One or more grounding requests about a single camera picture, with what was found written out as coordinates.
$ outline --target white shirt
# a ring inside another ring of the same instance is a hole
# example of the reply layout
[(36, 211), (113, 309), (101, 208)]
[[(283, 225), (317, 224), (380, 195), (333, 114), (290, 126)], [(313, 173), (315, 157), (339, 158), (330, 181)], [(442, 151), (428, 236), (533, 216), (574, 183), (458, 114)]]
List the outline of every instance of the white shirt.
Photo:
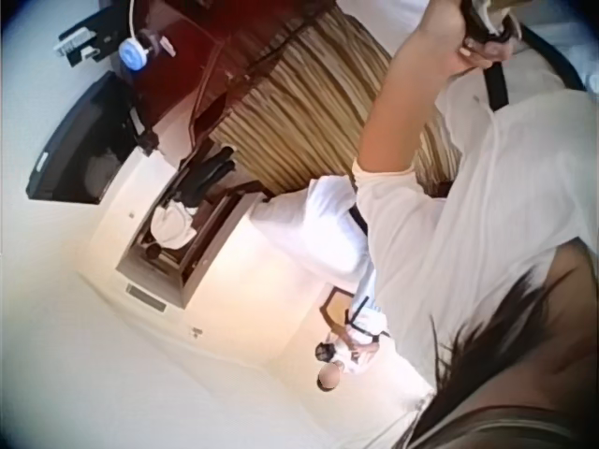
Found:
[[(386, 316), (380, 311), (374, 311), (372, 309), (363, 308), (356, 316), (353, 323), (360, 329), (364, 329), (373, 335), (379, 335), (381, 332), (387, 330)], [(350, 325), (346, 325), (345, 330), (347, 331), (349, 338), (358, 344), (369, 344), (373, 342), (372, 337), (360, 332)], [(345, 342), (336, 337), (332, 332), (327, 336), (327, 342), (332, 342), (335, 345), (335, 356), (332, 358), (331, 362), (343, 362), (343, 372), (350, 374), (360, 374), (364, 372), (370, 367), (374, 360), (374, 356), (377, 354), (375, 352), (368, 352), (360, 354), (359, 356), (352, 356), (352, 352)]]
[(581, 238), (597, 252), (593, 102), (564, 90), (532, 51), (504, 72), (510, 105), (494, 114), (480, 70), (454, 80), (438, 99), (463, 153), (446, 201), (426, 196), (413, 172), (354, 168), (377, 304), (398, 353), (430, 384), (431, 320), (448, 345), (462, 326), (489, 320), (527, 271), (541, 283), (559, 245)]
[(166, 208), (155, 209), (150, 232), (163, 248), (179, 250), (196, 236), (196, 229), (191, 227), (193, 220), (182, 203), (169, 201)]

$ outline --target tv monitor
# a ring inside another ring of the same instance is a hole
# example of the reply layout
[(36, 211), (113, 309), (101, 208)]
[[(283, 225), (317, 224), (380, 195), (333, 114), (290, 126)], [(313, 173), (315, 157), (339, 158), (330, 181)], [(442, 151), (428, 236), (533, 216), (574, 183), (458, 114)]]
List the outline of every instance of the tv monitor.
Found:
[(136, 148), (128, 86), (113, 72), (96, 81), (68, 112), (39, 156), (30, 199), (99, 204)]

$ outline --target black pants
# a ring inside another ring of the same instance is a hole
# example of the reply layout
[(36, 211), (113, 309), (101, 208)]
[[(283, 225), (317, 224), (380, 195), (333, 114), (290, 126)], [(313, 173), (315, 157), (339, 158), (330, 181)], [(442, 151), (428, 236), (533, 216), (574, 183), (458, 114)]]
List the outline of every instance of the black pants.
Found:
[(194, 164), (179, 185), (177, 197), (187, 208), (196, 208), (217, 182), (235, 169), (235, 163), (229, 160), (233, 154), (225, 147), (216, 155)]

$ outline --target hand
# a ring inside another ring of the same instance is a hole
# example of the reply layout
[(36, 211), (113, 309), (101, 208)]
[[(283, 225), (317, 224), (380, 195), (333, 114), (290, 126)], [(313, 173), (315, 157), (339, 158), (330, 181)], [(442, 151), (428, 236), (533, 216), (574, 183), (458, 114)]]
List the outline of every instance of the hand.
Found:
[(509, 59), (513, 52), (512, 42), (483, 45), (466, 37), (460, 1), (431, 0), (414, 34), (415, 39), (424, 42), (426, 54), (435, 58), (448, 76), (475, 67), (489, 68), (494, 62)]

